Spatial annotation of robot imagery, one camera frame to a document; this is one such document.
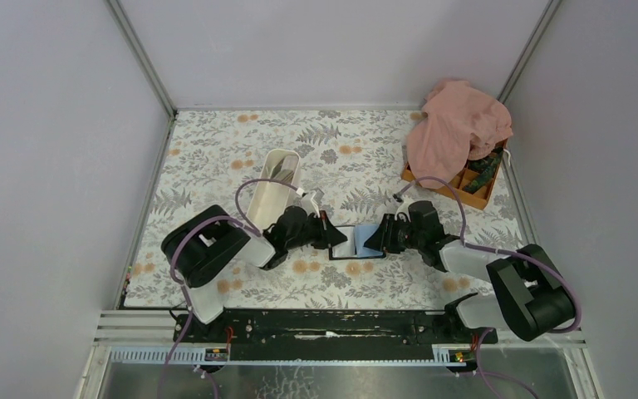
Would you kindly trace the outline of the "cream plastic oblong tray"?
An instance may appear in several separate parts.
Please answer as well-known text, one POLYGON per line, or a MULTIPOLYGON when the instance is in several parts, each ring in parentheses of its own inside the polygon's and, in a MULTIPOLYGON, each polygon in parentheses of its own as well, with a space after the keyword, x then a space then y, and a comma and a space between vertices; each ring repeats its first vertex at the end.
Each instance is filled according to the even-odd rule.
MULTIPOLYGON (((274 149, 267 153, 260 178, 270 179, 273 167, 286 155, 297 155, 299 163, 297 172, 291 185, 298 187, 301 180, 301 157, 293 150, 274 149)), ((295 195, 289 187, 267 181, 253 185, 254 193, 248 208, 247 216, 260 230, 265 230, 282 215, 285 208, 291 204, 295 195)))

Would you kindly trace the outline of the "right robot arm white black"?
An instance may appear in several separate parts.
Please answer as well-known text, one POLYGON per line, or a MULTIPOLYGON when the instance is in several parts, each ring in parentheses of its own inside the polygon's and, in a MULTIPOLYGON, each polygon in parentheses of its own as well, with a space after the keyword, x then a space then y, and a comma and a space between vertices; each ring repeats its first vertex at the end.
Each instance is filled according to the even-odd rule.
POLYGON ((507 329, 531 342, 545 333, 571 331, 581 321, 577 300, 541 246, 510 251, 467 243, 445 232, 429 201, 403 204, 398 214, 385 214, 363 247, 387 254, 412 249, 440 272, 489 283, 491 294, 470 293, 444 306, 464 329, 507 329))

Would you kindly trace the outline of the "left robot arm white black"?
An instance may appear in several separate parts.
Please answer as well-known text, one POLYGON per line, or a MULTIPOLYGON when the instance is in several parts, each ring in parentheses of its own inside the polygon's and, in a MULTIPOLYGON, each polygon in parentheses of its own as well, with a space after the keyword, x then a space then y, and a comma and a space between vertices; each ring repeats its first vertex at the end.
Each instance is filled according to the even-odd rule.
POLYGON ((213 286, 217 275, 234 261, 269 270, 277 267, 292 249, 311 246, 333 249, 348 238, 324 211, 308 213, 289 206, 261 234, 213 205, 170 232, 160 249, 173 280, 182 286, 189 311, 203 324, 217 319, 223 300, 213 286))

